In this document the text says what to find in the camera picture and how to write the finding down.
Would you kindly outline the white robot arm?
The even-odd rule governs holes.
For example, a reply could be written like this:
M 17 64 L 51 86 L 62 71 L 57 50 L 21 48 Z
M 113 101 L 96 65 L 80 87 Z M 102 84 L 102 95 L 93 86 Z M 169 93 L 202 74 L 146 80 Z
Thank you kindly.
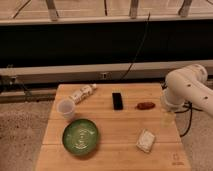
M 165 126 L 175 120 L 175 112 L 185 101 L 213 117 L 213 90 L 205 85 L 207 77 L 207 70 L 199 64 L 188 65 L 166 75 L 166 88 L 160 97 L 164 113 L 162 123 Z

